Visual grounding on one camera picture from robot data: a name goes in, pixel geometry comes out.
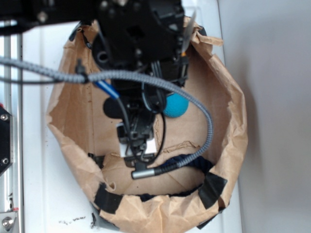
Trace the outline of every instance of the blue ball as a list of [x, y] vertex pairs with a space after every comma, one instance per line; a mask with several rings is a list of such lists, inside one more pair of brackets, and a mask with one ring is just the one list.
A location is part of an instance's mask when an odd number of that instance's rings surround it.
[[179, 94], [172, 94], [166, 98], [166, 108], [164, 109], [164, 114], [167, 117], [180, 117], [183, 115], [189, 105], [189, 101]]

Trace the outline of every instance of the gray braided cable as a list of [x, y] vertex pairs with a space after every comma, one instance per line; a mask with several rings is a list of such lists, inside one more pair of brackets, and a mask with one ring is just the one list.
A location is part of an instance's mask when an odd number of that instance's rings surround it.
[[[20, 60], [14, 60], [9, 58], [0, 57], [0, 64], [6, 65], [6, 66], [13, 66], [17, 67], [23, 70], [27, 70], [30, 72], [34, 72], [43, 76], [47, 76], [50, 78], [53, 78], [57, 81], [61, 82], [69, 82], [69, 83], [84, 83], [85, 78], [83, 75], [79, 74], [66, 74], [59, 71], [55, 71], [49, 68], [41, 67], [35, 64], [27, 63]], [[175, 92], [184, 98], [186, 98], [188, 101], [192, 102], [194, 105], [196, 105], [205, 115], [207, 120], [207, 138], [203, 146], [195, 153], [189, 155], [182, 161], [179, 161], [177, 163], [178, 167], [183, 167], [187, 165], [188, 163], [195, 160], [197, 157], [202, 155], [210, 146], [212, 139], [213, 139], [213, 123], [212, 118], [210, 116], [210, 113], [206, 109], [206, 107], [196, 98], [182, 90], [177, 85], [160, 79], [156, 77], [151, 77], [146, 74], [141, 74], [137, 72], [132, 71], [126, 71], [126, 70], [107, 70], [104, 72], [99, 73], [93, 73], [88, 76], [88, 79], [90, 82], [97, 82], [100, 80], [107, 80], [107, 79], [114, 79], [114, 80], [124, 80], [124, 81], [133, 81], [133, 82], [139, 82], [139, 83], [145, 83], [148, 85], [156, 86], [171, 92]]]

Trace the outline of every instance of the gray wall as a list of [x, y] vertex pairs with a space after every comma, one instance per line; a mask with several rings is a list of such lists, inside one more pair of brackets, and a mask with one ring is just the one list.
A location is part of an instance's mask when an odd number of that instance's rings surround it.
[[245, 92], [244, 233], [311, 232], [311, 1], [219, 0], [225, 62]]

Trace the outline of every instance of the black bracket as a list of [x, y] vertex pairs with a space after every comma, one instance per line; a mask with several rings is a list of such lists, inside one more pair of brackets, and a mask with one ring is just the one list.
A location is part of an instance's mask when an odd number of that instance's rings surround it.
[[0, 176], [12, 164], [10, 120], [11, 115], [0, 106]]

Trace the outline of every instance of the crumpled paper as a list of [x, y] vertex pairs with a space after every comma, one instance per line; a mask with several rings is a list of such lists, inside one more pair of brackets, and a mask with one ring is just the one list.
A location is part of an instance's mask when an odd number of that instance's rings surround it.
[[[169, 197], [166, 194], [192, 190], [202, 184], [202, 172], [183, 167], [179, 170], [147, 179], [131, 178], [133, 169], [125, 166], [119, 157], [119, 144], [115, 125], [120, 122], [103, 113], [103, 102], [108, 97], [93, 84], [61, 83], [54, 86], [47, 110], [47, 124], [57, 138], [63, 155], [75, 179], [87, 198], [93, 203], [100, 183], [107, 191], [124, 195], [115, 214], [100, 211], [100, 216], [129, 233], [180, 233], [214, 217], [220, 208], [229, 205], [247, 147], [246, 108], [243, 92], [231, 77], [212, 46], [223, 44], [221, 39], [202, 36], [195, 25], [189, 58], [189, 79], [185, 90], [207, 106], [213, 117], [214, 138], [203, 155], [215, 166], [210, 170], [228, 180], [221, 197], [205, 209], [198, 191], [187, 197]], [[83, 35], [92, 42], [96, 26], [82, 26], [76, 38], [68, 41], [60, 71], [74, 73], [76, 61], [82, 59], [87, 73], [99, 72], [91, 51], [85, 46]], [[179, 118], [167, 119], [164, 150], [153, 166], [168, 158], [193, 153], [206, 138], [206, 120], [192, 104]], [[160, 145], [162, 121], [157, 117], [155, 138]], [[88, 157], [88, 153], [105, 155], [101, 170]], [[141, 202], [137, 194], [157, 195]]]

